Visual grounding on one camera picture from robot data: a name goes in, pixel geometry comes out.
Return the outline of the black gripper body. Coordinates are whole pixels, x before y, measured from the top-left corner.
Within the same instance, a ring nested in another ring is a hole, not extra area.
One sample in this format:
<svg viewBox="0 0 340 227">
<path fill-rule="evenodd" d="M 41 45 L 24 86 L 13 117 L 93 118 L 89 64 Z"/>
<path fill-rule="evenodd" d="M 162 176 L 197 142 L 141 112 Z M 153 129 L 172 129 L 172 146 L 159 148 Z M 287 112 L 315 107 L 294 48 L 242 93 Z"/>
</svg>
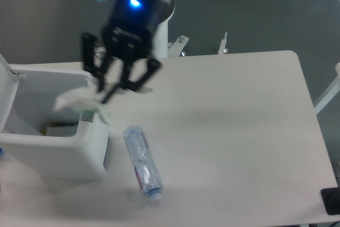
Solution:
<svg viewBox="0 0 340 227">
<path fill-rule="evenodd" d="M 125 61 L 126 46 L 132 44 L 132 62 L 148 58 L 156 30 L 172 7 L 172 0 L 116 0 L 101 31 L 106 54 Z"/>
</svg>

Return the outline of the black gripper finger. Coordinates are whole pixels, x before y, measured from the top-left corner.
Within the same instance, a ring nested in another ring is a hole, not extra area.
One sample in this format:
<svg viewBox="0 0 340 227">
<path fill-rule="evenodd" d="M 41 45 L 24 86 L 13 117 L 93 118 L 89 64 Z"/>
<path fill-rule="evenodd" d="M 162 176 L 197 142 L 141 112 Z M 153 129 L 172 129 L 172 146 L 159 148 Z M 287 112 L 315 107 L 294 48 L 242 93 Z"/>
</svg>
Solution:
<svg viewBox="0 0 340 227">
<path fill-rule="evenodd" d="M 156 58 L 148 58 L 146 60 L 146 70 L 141 76 L 136 80 L 130 80 L 130 75 L 133 69 L 134 62 L 123 62 L 123 68 L 118 83 L 114 84 L 111 89 L 106 93 L 106 95 L 101 100 L 102 104 L 106 104 L 113 97 L 119 89 L 131 90 L 134 92 L 139 92 L 140 89 L 145 85 L 145 83 L 156 74 L 156 72 L 162 67 L 162 63 Z"/>
<path fill-rule="evenodd" d="M 90 33 L 81 34 L 81 52 L 83 69 L 92 74 L 93 77 L 98 79 L 98 91 L 101 92 L 105 88 L 105 75 L 108 72 L 110 66 L 115 60 L 120 60 L 123 63 L 122 73 L 120 81 L 108 92 L 117 93 L 119 89 L 125 89 L 125 82 L 123 81 L 122 75 L 125 72 L 124 60 L 118 58 L 117 50 L 120 48 L 120 40 L 118 35 L 108 37 L 108 42 L 105 45 L 104 58 L 100 66 L 95 64 L 95 48 L 96 48 L 97 37 Z"/>
</svg>

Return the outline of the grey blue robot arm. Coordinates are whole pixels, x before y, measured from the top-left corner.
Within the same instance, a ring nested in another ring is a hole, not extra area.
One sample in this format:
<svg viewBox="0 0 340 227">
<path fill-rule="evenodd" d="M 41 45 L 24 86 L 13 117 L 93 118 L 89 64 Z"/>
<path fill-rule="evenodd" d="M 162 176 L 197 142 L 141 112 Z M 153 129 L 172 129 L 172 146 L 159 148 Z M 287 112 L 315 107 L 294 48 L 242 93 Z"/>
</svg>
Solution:
<svg viewBox="0 0 340 227">
<path fill-rule="evenodd" d="M 105 55 L 100 66 L 94 64 L 97 37 L 81 35 L 83 69 L 98 79 L 98 91 L 105 88 L 105 75 L 111 64 L 123 63 L 120 80 L 101 100 L 106 104 L 119 89 L 138 92 L 161 68 L 152 53 L 158 26 L 169 16 L 174 0 L 116 0 L 112 12 L 101 29 Z"/>
</svg>

